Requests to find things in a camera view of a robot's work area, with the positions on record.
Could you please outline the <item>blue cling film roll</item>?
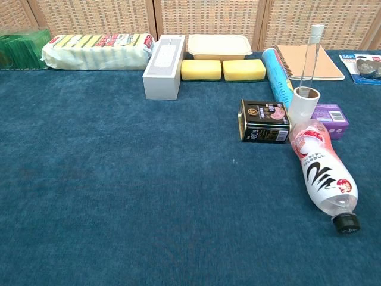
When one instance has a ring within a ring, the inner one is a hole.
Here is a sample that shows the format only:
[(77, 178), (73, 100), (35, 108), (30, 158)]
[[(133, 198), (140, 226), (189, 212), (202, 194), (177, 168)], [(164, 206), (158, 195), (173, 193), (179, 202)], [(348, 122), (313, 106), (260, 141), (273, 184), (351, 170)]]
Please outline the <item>blue cling film roll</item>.
[(268, 48), (262, 53), (262, 61), (266, 68), (275, 100), (284, 103), (289, 108), (293, 97), (293, 86), (285, 72), (282, 61), (276, 49)]

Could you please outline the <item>woven bamboo folding screen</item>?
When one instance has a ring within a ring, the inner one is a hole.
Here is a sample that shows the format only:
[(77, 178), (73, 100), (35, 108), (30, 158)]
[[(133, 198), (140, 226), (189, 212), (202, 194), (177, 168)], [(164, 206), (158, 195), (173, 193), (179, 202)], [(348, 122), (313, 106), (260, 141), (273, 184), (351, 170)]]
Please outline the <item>woven bamboo folding screen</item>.
[(312, 24), (326, 49), (381, 50), (381, 0), (0, 0), (0, 30), (239, 34), (253, 51), (305, 44)]

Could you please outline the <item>green sponge pack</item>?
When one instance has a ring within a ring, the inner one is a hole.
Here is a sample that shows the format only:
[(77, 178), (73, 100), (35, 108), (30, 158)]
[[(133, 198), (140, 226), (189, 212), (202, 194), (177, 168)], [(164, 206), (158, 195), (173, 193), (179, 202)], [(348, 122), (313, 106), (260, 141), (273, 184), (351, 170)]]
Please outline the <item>green sponge pack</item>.
[(43, 70), (42, 48), (52, 39), (49, 29), (0, 30), (0, 70)]

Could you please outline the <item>kraft spiral notebook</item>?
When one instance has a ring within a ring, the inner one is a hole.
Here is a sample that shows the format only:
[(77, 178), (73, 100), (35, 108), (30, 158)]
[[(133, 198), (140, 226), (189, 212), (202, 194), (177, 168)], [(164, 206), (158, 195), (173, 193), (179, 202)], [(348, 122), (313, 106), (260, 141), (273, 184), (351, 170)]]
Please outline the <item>kraft spiral notebook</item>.
[[(301, 80), (304, 70), (306, 45), (276, 45), (273, 47), (282, 61), (286, 74), (290, 80)], [(319, 48), (313, 80), (337, 81), (344, 80), (345, 76), (337, 68), (332, 59), (327, 55), (324, 48)]]

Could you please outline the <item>transparent test tube white cap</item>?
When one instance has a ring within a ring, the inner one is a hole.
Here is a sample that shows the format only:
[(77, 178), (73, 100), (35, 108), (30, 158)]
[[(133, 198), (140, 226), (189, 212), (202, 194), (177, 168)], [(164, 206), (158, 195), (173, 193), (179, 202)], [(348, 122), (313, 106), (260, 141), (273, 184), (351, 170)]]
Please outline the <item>transparent test tube white cap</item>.
[(299, 94), (302, 97), (309, 97), (310, 89), (316, 69), (318, 54), (320, 50), (320, 40), (323, 35), (324, 25), (313, 24), (310, 29), (307, 50), (305, 53), (305, 63), (299, 84)]

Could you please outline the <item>plastic bottle black cap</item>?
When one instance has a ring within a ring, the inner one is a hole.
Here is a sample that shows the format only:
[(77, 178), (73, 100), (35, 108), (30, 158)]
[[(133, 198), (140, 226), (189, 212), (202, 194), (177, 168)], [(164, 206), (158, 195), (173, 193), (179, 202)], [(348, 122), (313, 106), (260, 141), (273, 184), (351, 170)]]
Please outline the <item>plastic bottle black cap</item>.
[(358, 201), (357, 184), (335, 153), (326, 127), (310, 119), (295, 125), (289, 139), (300, 160), (312, 202), (331, 217), (339, 233), (360, 230), (354, 213)]

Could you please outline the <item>yellow sponge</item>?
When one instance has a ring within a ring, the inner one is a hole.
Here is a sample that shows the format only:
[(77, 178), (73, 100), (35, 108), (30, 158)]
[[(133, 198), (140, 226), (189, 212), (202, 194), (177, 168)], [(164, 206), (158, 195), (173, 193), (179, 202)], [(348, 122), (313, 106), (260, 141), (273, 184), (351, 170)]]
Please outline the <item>yellow sponge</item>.
[(221, 62), (218, 60), (183, 60), (181, 66), (182, 80), (220, 80)]
[(266, 68), (260, 59), (223, 61), (223, 74), (227, 82), (261, 81)]

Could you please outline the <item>white cardboard roll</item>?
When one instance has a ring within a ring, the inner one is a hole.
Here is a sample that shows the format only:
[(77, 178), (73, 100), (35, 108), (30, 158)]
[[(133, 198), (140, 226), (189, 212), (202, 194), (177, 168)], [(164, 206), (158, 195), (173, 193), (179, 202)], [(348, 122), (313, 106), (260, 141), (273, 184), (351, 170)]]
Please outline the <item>white cardboard roll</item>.
[(288, 118), (294, 128), (297, 124), (310, 120), (317, 103), (320, 93), (311, 88), (307, 97), (300, 96), (299, 87), (293, 91), (293, 97), (288, 108)]

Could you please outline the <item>purple cardboard box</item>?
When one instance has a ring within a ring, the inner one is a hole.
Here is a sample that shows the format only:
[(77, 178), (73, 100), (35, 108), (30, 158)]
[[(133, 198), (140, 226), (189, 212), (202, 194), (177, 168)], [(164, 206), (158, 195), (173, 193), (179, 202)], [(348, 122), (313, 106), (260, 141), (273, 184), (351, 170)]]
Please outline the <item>purple cardboard box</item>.
[(337, 104), (317, 104), (311, 118), (322, 122), (331, 140), (340, 140), (349, 126), (349, 122)]

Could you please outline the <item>beige lidded food container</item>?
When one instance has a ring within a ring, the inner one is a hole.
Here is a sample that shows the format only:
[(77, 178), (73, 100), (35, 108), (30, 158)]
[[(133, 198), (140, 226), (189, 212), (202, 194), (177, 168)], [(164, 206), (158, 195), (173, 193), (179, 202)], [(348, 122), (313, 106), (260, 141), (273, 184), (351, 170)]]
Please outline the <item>beige lidded food container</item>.
[(189, 35), (187, 50), (195, 60), (243, 60), (252, 48), (242, 35)]

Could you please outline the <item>wrapped yellow sponge multipack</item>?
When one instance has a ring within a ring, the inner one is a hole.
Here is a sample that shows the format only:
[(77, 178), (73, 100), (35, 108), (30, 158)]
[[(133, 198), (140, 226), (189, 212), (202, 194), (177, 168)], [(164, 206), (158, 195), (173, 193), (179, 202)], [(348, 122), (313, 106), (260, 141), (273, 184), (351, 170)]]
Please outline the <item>wrapped yellow sponge multipack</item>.
[(42, 48), (41, 60), (62, 70), (144, 70), (154, 46), (149, 33), (58, 35)]

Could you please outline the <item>black meat tin can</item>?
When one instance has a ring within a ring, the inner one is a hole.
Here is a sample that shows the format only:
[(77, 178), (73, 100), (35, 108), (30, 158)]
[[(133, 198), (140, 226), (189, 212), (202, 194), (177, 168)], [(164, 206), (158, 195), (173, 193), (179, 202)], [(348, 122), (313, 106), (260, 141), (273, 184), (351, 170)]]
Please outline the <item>black meat tin can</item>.
[(284, 143), (291, 131), (282, 102), (242, 99), (238, 112), (239, 134), (243, 142)]

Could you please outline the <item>white power strip box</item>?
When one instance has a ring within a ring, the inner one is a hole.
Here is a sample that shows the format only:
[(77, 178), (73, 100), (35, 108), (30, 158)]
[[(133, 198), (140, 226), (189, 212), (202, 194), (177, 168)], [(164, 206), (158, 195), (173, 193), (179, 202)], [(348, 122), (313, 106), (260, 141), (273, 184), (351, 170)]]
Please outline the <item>white power strip box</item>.
[(161, 35), (142, 76), (145, 98), (176, 100), (185, 53), (185, 35)]

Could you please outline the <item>blue blister card pack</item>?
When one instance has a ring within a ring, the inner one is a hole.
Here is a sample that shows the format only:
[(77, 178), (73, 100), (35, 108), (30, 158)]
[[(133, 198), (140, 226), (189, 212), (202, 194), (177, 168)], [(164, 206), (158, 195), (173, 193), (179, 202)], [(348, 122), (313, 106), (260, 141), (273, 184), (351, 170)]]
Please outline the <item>blue blister card pack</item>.
[(355, 84), (381, 85), (381, 55), (341, 54)]

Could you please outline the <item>blue table cloth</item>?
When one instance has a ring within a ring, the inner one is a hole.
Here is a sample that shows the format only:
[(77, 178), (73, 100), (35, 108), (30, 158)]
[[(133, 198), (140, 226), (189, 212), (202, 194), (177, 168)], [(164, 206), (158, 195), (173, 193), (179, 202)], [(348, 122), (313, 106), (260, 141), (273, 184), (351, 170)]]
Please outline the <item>blue table cloth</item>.
[(336, 231), (292, 147), (239, 138), (268, 81), (0, 71), (0, 286), (381, 286), (381, 86), (314, 82), (349, 121), (333, 146), (361, 229)]

